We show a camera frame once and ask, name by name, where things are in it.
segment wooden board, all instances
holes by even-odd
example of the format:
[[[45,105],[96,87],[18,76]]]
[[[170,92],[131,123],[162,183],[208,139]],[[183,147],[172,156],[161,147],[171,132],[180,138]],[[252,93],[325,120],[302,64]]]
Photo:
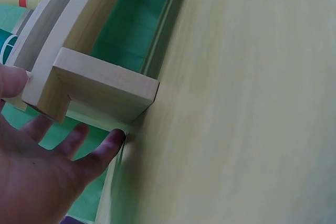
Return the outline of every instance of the wooden board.
[[[153,103],[159,85],[157,80],[67,48],[61,49],[54,70],[72,101],[122,123],[131,123]]]
[[[335,0],[185,0],[110,211],[335,223],[335,20]]]
[[[59,113],[68,107],[68,101],[61,91],[51,88],[57,85],[57,79],[51,74],[53,63],[64,45],[71,49],[89,53],[97,35],[117,0],[70,0],[50,32],[38,59],[32,69],[32,78],[28,82],[22,98],[39,111],[52,118],[62,120]],[[54,101],[62,108],[49,103]]]
[[[31,71],[50,31],[70,0],[42,0],[29,19],[22,22],[15,46],[6,65]]]

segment wooden shelf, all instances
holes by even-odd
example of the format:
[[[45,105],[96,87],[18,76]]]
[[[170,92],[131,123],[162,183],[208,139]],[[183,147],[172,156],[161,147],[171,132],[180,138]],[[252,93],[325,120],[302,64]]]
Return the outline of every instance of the wooden shelf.
[[[163,51],[157,49],[162,37],[169,40],[181,1],[166,4],[145,69],[160,68]],[[35,11],[26,11],[13,30],[18,41],[6,65],[26,69],[30,78],[22,94],[7,101],[22,110],[28,104],[58,122],[67,115],[104,130],[127,131],[154,102],[159,82],[147,70],[136,73],[88,55],[116,2],[42,0]],[[156,55],[159,60],[151,64]],[[109,166],[96,223],[109,223],[114,166]]]

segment hand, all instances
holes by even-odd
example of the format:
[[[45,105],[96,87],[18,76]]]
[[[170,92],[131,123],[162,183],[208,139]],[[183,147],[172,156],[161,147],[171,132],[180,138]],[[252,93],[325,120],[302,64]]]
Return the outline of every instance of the hand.
[[[0,97],[17,96],[26,82],[24,70],[0,65]],[[88,127],[77,125],[49,151],[38,143],[51,125],[51,120],[40,115],[17,130],[0,114],[0,223],[59,223],[125,140],[121,130],[114,130],[88,156],[71,161],[88,135]]]

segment green floor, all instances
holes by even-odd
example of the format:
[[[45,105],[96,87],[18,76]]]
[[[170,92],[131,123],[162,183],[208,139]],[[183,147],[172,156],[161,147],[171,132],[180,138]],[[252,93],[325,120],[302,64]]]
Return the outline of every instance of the green floor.
[[[119,0],[91,55],[139,71],[164,3],[165,0]],[[0,28],[11,31],[23,11],[22,8],[0,5]],[[30,108],[22,112],[6,105],[3,114],[13,126],[20,127],[36,116],[37,112]],[[55,147],[77,123],[66,118],[62,125],[55,124],[41,145],[48,149]],[[106,131],[91,127],[88,139],[75,158],[88,154],[107,134]],[[103,174],[87,187],[69,211],[70,215],[95,220],[105,176]]]

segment finger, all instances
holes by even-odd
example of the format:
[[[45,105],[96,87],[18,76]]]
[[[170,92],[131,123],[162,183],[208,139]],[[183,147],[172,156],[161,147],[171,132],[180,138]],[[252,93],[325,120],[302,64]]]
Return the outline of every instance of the finger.
[[[36,143],[41,142],[53,121],[44,115],[39,115],[22,126],[21,132],[30,136]]]
[[[93,152],[75,161],[84,174],[84,183],[91,182],[106,170],[119,152],[125,138],[122,130],[113,130]]]
[[[59,145],[54,148],[53,151],[71,159],[77,153],[79,147],[87,138],[88,134],[89,127],[86,124],[80,123]]]
[[[11,98],[19,95],[28,80],[24,69],[0,65],[0,95]]]

